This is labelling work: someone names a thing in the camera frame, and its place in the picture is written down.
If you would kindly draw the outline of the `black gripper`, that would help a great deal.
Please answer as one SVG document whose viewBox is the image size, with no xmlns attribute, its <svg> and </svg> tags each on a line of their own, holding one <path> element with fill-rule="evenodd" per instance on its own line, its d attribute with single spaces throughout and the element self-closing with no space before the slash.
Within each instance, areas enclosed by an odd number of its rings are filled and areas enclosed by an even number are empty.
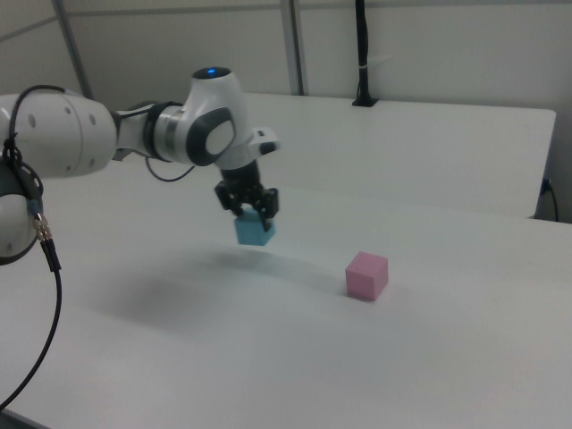
<svg viewBox="0 0 572 429">
<path fill-rule="evenodd" d="M 250 204 L 258 214 L 263 231 L 269 231 L 280 209 L 279 190 L 262 186 L 257 162 L 233 170 L 221 170 L 221 175 L 223 181 L 214 187 L 214 192 L 222 208 L 240 217 L 242 203 Z"/>
</svg>

